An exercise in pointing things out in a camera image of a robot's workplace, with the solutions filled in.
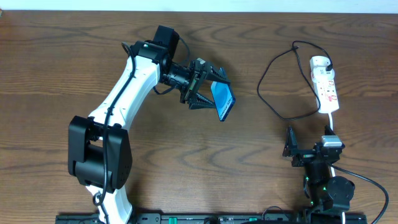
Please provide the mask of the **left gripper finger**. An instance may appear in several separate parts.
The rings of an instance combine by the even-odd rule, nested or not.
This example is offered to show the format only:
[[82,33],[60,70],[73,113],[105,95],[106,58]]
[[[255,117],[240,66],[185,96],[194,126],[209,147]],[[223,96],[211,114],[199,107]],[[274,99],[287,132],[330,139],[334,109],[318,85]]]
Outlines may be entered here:
[[231,80],[228,79],[228,77],[224,75],[220,70],[217,70],[217,68],[211,62],[205,62],[205,73],[205,80],[225,84],[231,83]]
[[198,109],[215,109],[215,102],[209,100],[207,97],[203,96],[200,93],[195,93],[188,101],[190,110],[198,110]]

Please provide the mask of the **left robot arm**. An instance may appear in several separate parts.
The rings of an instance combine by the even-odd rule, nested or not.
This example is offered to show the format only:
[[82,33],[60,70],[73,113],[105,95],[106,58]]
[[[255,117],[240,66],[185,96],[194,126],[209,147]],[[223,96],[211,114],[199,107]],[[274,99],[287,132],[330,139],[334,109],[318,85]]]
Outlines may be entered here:
[[134,209],[125,184],[132,166],[129,130],[149,92],[162,83],[180,92],[191,110],[214,109],[224,121],[235,104],[223,68],[201,58],[174,62],[182,41],[172,28],[159,26],[151,40],[123,44],[126,66],[106,99],[89,116],[75,116],[68,127],[68,172],[92,195],[99,212],[59,215],[57,223],[132,223]]

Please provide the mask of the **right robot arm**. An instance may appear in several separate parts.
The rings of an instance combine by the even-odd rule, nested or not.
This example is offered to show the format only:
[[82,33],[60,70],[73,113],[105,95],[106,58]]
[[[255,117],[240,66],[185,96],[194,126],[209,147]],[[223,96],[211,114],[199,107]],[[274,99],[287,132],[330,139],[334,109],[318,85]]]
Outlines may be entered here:
[[292,159],[293,167],[303,167],[303,188],[311,206],[297,213],[302,223],[344,223],[344,213],[350,208],[355,185],[342,176],[331,173],[332,163],[340,159],[345,145],[325,126],[321,141],[311,149],[299,149],[292,127],[287,128],[287,139],[282,155]]

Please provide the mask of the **blue screen Galaxy smartphone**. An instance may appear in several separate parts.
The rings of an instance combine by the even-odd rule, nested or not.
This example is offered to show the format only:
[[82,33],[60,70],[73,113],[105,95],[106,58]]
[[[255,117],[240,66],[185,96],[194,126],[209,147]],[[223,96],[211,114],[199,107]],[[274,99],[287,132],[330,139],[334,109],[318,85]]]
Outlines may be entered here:
[[219,120],[223,122],[236,102],[232,86],[230,83],[213,81],[211,84],[211,93],[213,95]]

